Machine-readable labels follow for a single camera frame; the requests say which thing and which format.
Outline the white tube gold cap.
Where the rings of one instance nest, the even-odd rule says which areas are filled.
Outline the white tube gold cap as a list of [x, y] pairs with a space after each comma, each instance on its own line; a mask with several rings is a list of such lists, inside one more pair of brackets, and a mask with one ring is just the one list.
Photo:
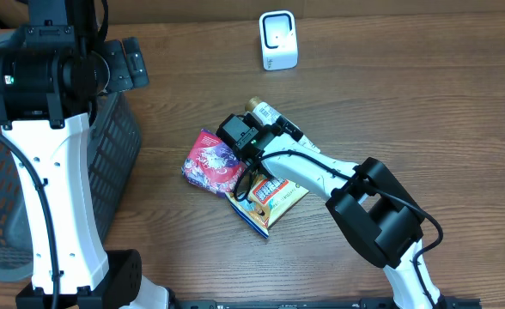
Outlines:
[[[267, 102], [262, 101], [258, 96], [252, 97], [245, 104], [245, 111], [251, 113], [252, 116], [262, 125], [275, 124], [282, 114]], [[309, 148], [314, 152], [319, 153], [320, 149], [315, 146], [305, 135], [295, 140], [303, 147]]]

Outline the yellow snack bag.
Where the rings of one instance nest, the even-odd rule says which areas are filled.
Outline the yellow snack bag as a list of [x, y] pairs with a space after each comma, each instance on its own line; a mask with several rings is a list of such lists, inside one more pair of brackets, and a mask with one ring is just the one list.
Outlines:
[[244, 191], [238, 195], [240, 202], [231, 192], [226, 198], [237, 215], [267, 239], [270, 227], [307, 194], [307, 189], [287, 179], [259, 175], [246, 197]]

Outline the red purple pad pack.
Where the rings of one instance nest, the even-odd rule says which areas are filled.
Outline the red purple pad pack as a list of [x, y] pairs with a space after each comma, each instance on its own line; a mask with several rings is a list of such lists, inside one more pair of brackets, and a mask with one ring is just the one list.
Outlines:
[[225, 197], [244, 171], [243, 164], [217, 135], [202, 129], [181, 168], [192, 185]]

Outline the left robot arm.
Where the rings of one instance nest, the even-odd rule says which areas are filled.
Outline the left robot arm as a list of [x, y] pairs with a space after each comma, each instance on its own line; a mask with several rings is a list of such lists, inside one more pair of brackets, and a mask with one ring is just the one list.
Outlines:
[[31, 1], [29, 21], [0, 44], [0, 143], [12, 154], [33, 246], [20, 308], [160, 308], [169, 291], [134, 249], [106, 251], [88, 177], [97, 99], [149, 79], [135, 39], [107, 41], [91, 1]]

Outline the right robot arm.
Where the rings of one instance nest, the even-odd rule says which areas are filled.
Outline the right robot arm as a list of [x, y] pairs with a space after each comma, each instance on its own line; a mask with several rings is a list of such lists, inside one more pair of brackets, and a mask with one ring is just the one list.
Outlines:
[[423, 254], [438, 246], [422, 242], [421, 209], [390, 170], [369, 157], [346, 162], [318, 153], [299, 141], [303, 132], [279, 117], [261, 124], [252, 114], [229, 115], [216, 131], [249, 173], [292, 181], [320, 197], [352, 248], [384, 271], [399, 308], [443, 308], [445, 298], [431, 281]]

